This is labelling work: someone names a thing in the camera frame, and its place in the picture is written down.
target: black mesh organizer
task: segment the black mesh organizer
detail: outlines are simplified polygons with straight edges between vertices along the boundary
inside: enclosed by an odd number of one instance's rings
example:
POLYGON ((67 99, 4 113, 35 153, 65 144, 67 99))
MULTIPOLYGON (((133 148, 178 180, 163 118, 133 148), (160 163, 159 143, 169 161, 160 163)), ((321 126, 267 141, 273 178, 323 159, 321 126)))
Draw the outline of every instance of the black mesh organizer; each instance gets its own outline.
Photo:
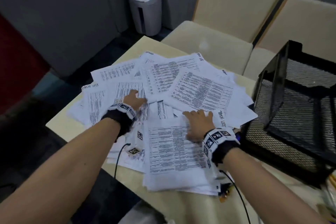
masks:
POLYGON ((259 75, 258 118, 242 127, 249 154, 319 187, 336 168, 336 64, 288 41, 259 75))

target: dark floor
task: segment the dark floor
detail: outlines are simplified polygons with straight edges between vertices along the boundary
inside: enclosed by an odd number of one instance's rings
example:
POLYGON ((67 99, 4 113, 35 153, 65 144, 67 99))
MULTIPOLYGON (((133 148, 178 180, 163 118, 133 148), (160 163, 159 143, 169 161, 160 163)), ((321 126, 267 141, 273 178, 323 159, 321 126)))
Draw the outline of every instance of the dark floor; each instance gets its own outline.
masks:
MULTIPOLYGON (((153 39, 161 41, 170 30, 163 28, 153 39)), ((20 186, 65 141, 45 124, 91 83, 90 71, 111 65, 142 35, 128 29, 113 39, 68 78, 48 83, 48 90, 36 94, 19 112, 0 125, 0 202, 20 186)), ((140 200, 133 192, 101 170, 98 179, 73 223, 118 223, 140 200)))

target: table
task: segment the table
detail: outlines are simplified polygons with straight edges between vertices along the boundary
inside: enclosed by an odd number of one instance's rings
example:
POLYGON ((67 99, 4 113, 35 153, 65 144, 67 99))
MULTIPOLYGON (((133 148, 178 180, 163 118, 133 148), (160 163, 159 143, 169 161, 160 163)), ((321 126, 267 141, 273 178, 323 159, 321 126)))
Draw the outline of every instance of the table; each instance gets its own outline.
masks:
MULTIPOLYGON (((134 59, 145 51, 151 51, 166 58, 187 55, 185 52, 144 36, 127 52, 125 52, 124 55, 115 62, 115 64, 129 59, 134 59)), ((246 88, 246 93, 251 95, 256 82, 241 75, 236 75, 236 83, 240 86, 244 86, 246 88)), ((48 128, 67 142, 71 141, 74 137, 85 130, 81 123, 69 118, 66 114, 69 107, 81 98, 82 95, 78 95, 46 124, 48 128)), ((265 166, 280 181, 286 184, 312 207, 314 207, 316 203, 321 202, 321 198, 317 190, 301 184, 299 181, 264 163, 263 166, 265 166)), ((114 175, 114 164, 107 164, 105 162, 102 168, 110 175, 114 175)), ((247 223, 244 207, 238 193, 235 190, 233 190, 229 198, 224 203, 220 203, 217 197, 188 192, 149 192, 142 186, 142 177, 142 173, 120 166, 118 167, 116 178, 119 182, 124 184, 127 188, 137 194, 144 201, 148 202, 167 218, 174 219, 176 224, 247 223)), ((246 205, 251 223, 258 223, 257 214, 247 201, 246 205)))

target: gray trash bin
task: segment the gray trash bin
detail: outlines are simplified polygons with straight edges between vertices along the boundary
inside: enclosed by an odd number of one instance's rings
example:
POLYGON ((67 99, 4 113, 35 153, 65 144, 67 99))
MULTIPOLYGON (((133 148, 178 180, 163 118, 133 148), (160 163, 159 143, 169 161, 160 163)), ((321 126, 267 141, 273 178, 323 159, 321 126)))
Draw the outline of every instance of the gray trash bin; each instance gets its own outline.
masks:
POLYGON ((161 29, 161 0, 129 0, 137 32, 156 35, 161 29))

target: beige chair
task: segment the beige chair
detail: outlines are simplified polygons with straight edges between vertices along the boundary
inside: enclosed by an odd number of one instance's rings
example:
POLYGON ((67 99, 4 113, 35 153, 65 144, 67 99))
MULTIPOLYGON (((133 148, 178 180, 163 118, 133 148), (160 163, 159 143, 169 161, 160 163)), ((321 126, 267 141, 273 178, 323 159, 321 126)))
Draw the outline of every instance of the beige chair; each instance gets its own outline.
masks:
POLYGON ((336 62, 336 5, 285 0, 253 49, 243 75, 256 80, 288 40, 302 43, 305 53, 336 62))
POLYGON ((192 21, 185 21, 163 43, 242 74, 252 41, 278 0, 198 0, 192 21))

